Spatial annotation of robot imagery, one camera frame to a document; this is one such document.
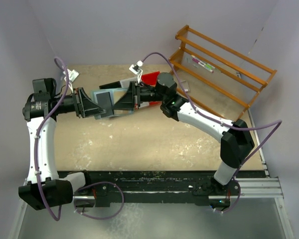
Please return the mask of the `orange card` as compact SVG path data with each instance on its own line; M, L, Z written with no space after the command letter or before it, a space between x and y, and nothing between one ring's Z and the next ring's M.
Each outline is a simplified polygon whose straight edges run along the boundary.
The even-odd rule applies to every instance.
M120 100L121 97L123 97L126 93L126 89L115 89L113 91L113 104L115 104L116 102L118 102Z

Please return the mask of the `green card holder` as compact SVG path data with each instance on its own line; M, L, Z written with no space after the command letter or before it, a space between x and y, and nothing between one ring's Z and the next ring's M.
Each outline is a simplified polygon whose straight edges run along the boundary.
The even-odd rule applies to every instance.
M111 100L112 100L112 107L113 107L113 91L115 89L103 89L103 90L96 90L96 91L91 91L90 95L91 95L91 99L93 102L97 103L97 95L99 93L103 93L103 92L109 92L110 95L111 95ZM113 118L113 117L121 117L121 116L126 116L126 115L131 115L133 114L134 111L122 111L122 110L113 110L114 111L114 115L112 117L108 117L108 118ZM96 120L101 120L101 119L106 119L106 118L100 118L100 115L97 115L97 116L94 116L94 118Z

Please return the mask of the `black card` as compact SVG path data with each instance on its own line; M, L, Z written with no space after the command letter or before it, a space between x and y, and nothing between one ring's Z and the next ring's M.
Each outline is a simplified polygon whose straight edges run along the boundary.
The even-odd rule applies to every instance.
M108 118L114 115L114 111L112 109L112 100L109 92L99 93L97 96L98 105L105 110L103 114L100 115L100 118Z

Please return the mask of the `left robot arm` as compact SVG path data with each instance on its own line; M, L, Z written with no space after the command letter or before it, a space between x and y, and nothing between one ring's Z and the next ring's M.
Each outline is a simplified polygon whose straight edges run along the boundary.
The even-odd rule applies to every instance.
M32 81L33 94L22 109L30 138L30 167L26 185L18 194L35 210L69 204L77 191L91 193L93 184L85 170L60 178L54 154L54 133L57 116L74 112L79 118L94 117L105 109L93 102L83 88L76 88L69 96L57 97L53 78Z

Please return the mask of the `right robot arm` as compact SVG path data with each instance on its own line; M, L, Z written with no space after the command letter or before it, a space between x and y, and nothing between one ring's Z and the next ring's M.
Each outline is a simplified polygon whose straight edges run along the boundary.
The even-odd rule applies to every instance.
M113 109L134 110L143 102L160 102L165 116L192 125L220 143L222 162L213 176L211 187L217 195L228 191L229 182L255 146L251 133L243 130L246 122L223 119L191 104L189 99L177 92L177 83L169 73L160 73L155 86L130 82Z

